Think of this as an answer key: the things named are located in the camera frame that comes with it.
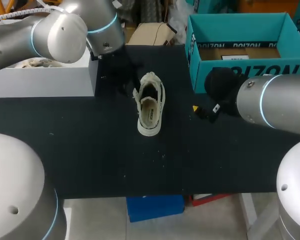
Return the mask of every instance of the blue light ring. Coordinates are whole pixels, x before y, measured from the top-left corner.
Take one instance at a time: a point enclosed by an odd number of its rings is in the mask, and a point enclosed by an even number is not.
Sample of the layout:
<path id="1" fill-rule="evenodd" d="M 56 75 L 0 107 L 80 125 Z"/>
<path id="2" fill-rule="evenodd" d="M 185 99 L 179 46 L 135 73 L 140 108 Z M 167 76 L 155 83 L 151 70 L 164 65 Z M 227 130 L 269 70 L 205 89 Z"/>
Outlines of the blue light ring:
<path id="1" fill-rule="evenodd" d="M 43 19 L 41 19 L 40 21 L 37 21 L 37 22 L 33 25 L 32 29 L 31 29 L 31 45 L 32 45 L 32 48 L 33 48 L 33 50 L 35 51 L 35 53 L 36 53 L 38 56 L 40 56 L 41 58 L 43 58 L 43 56 L 41 56 L 41 55 L 37 52 L 37 50 L 36 50 L 36 48 L 35 48 L 35 45 L 34 45 L 34 31 L 35 31 L 36 26 L 37 26 L 42 20 L 43 20 Z"/>
<path id="2" fill-rule="evenodd" d="M 109 28 L 112 24 L 114 24 L 114 22 L 117 20 L 118 14 L 116 13 L 113 20 L 106 26 L 99 28 L 97 30 L 93 30 L 93 31 L 88 31 L 88 34 L 96 34 L 96 33 L 100 33 L 104 30 L 106 30 L 107 28 Z"/>
<path id="3" fill-rule="evenodd" d="M 59 200 L 58 200 L 58 196 L 57 196 L 56 190 L 54 190 L 54 193 L 55 193 L 55 198 L 56 198 L 56 209 L 55 209 L 54 219 L 52 221 L 52 224 L 51 224 L 49 230 L 46 232 L 46 234 L 42 238 L 42 240 L 46 240 L 48 238 L 48 236 L 50 235 L 52 229 L 54 228 L 54 226 L 56 224 L 56 220 L 57 220 L 57 216 L 58 216 L 58 210 L 59 210 Z"/>
<path id="4" fill-rule="evenodd" d="M 268 87 L 268 85 L 277 77 L 279 77 L 281 75 L 277 75 L 277 76 L 274 76 L 273 78 L 271 78 L 266 84 L 265 86 L 263 87 L 263 90 L 262 90 L 262 93 L 261 93 L 261 96 L 260 96 L 260 113 L 261 113 L 261 116 L 264 120 L 264 122 L 266 124 L 268 124 L 271 128 L 275 129 L 275 127 L 273 127 L 270 123 L 268 123 L 268 121 L 266 120 L 266 117 L 264 115 L 264 111 L 262 110 L 262 101 L 263 101 L 263 97 L 264 97 L 264 94 L 265 94 L 265 91 L 266 91 L 266 88 Z"/>

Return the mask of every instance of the sneaker insole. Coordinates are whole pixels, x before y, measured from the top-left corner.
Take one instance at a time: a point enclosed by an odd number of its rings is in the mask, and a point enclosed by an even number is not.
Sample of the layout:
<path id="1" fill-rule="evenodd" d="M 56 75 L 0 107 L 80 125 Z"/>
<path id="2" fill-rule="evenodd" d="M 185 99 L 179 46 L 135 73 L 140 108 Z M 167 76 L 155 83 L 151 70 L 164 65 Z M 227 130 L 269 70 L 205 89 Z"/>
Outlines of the sneaker insole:
<path id="1" fill-rule="evenodd" d="M 142 103 L 141 117 L 148 128 L 154 128 L 158 119 L 158 103 L 152 99 L 146 99 Z"/>

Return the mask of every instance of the black cable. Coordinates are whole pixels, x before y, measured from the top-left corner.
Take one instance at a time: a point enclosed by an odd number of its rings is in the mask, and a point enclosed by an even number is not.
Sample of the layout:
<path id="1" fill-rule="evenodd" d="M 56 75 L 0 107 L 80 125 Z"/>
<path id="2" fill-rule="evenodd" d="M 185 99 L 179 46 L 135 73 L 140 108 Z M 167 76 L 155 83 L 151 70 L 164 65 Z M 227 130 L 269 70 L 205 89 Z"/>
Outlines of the black cable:
<path id="1" fill-rule="evenodd" d="M 163 25 L 163 24 L 165 24 L 165 23 L 164 23 L 164 22 L 163 22 L 163 23 L 161 23 L 161 24 L 160 24 L 160 26 L 158 27 L 158 29 L 156 30 L 155 39 L 154 39 L 154 42 L 153 42 L 153 45 L 152 45 L 152 46 L 154 46 L 154 45 L 155 45 L 155 43 L 156 43 L 156 40 L 157 40 L 157 36 L 158 36 L 159 29 L 160 29 L 161 25 Z"/>

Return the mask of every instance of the sneaker sole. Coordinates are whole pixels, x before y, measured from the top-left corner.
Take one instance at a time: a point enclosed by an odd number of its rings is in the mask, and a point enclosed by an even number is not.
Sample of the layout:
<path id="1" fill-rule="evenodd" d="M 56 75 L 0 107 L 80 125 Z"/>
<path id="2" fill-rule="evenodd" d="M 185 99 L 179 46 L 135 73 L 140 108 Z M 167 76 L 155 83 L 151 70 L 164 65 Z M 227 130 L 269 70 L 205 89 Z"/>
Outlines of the sneaker sole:
<path id="1" fill-rule="evenodd" d="M 161 111 L 160 111 L 160 118 L 159 118 L 158 125 L 155 128 L 146 129 L 141 125 L 140 119 L 138 118 L 138 124 L 137 124 L 138 131 L 139 131 L 139 133 L 141 133 L 143 136 L 146 136 L 146 137 L 152 137 L 152 136 L 157 135 L 161 129 L 162 113 L 164 111 L 164 106 L 165 106 L 165 102 L 166 102 L 165 86 L 163 85 L 163 83 L 161 83 L 161 85 L 162 85 L 162 103 L 161 103 L 162 107 L 161 107 Z"/>

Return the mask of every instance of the cardboard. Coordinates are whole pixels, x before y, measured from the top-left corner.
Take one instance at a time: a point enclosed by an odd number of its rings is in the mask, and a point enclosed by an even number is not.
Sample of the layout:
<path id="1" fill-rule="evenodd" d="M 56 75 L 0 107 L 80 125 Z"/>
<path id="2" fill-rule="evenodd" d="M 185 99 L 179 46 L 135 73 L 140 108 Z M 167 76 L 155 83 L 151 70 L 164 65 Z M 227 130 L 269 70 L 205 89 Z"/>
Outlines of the cardboard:
<path id="1" fill-rule="evenodd" d="M 190 15 L 185 53 L 195 93 L 206 92 L 206 76 L 217 67 L 249 78 L 300 74 L 300 33 L 287 13 Z M 249 59 L 222 60 L 226 55 Z"/>
<path id="2" fill-rule="evenodd" d="M 280 53 L 276 48 L 268 47 L 245 47 L 245 48 L 201 48 L 199 49 L 202 61 L 232 59 L 233 56 L 241 59 L 279 59 Z"/>

